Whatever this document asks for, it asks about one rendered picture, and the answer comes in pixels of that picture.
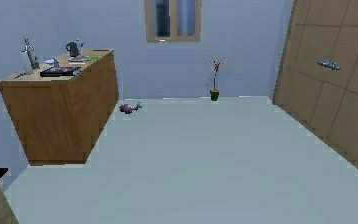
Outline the house plant in green pot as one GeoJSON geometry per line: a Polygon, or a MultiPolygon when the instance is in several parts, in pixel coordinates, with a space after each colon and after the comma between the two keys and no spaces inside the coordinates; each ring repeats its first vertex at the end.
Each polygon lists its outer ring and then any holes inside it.
{"type": "Polygon", "coordinates": [[[213,85],[210,89],[210,99],[214,102],[216,102],[219,99],[219,90],[217,88],[217,77],[219,74],[220,66],[224,64],[224,57],[222,57],[220,60],[216,60],[213,56],[211,56],[207,62],[211,65],[212,71],[213,71],[213,85]]]}

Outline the small grey red floor object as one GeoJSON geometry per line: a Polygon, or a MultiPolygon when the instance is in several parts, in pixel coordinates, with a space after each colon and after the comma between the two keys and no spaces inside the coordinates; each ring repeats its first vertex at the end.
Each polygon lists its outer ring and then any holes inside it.
{"type": "Polygon", "coordinates": [[[133,111],[138,111],[142,107],[141,103],[138,102],[135,105],[122,104],[119,106],[119,110],[125,114],[131,114],[133,111]]]}

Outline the wooden framed window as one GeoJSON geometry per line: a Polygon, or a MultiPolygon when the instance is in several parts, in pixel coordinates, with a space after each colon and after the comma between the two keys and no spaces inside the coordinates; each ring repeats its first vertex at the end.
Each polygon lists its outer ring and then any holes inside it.
{"type": "Polygon", "coordinates": [[[199,42],[202,0],[143,0],[146,41],[199,42]]]}

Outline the flat grey book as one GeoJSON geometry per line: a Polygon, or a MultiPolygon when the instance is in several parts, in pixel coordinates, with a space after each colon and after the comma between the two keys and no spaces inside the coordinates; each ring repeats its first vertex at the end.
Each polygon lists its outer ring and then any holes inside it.
{"type": "Polygon", "coordinates": [[[77,57],[70,57],[70,58],[68,59],[68,61],[69,61],[70,63],[84,63],[84,62],[89,61],[89,58],[90,58],[90,56],[79,55],[79,56],[77,56],[77,57]]]}

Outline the brown wooden cabinet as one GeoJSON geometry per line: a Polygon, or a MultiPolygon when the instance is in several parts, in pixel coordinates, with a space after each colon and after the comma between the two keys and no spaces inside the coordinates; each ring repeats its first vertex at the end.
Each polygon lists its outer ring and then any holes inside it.
{"type": "Polygon", "coordinates": [[[0,80],[0,93],[30,165],[84,164],[118,102],[114,51],[87,50],[98,60],[76,76],[0,80]]]}

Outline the dark green kettle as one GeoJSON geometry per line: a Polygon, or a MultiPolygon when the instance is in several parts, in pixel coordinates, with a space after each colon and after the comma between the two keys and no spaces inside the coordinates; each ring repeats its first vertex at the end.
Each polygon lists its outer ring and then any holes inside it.
{"type": "Polygon", "coordinates": [[[77,57],[80,55],[80,50],[77,42],[69,42],[66,44],[66,50],[69,52],[71,57],[77,57]]]}

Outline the black flat laptop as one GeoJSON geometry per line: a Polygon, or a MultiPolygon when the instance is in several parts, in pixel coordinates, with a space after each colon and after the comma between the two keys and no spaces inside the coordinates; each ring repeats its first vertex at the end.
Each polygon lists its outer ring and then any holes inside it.
{"type": "Polygon", "coordinates": [[[81,71],[80,67],[51,67],[40,72],[41,77],[76,76],[81,71]]]}

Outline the grey metal desk lamp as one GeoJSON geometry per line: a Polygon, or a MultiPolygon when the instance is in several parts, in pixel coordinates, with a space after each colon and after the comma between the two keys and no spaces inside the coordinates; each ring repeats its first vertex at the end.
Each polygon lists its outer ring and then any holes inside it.
{"type": "Polygon", "coordinates": [[[18,74],[18,77],[24,75],[31,75],[36,69],[40,68],[38,58],[35,55],[35,49],[31,45],[27,37],[24,38],[24,48],[21,51],[21,60],[22,60],[22,71],[18,74]]]}

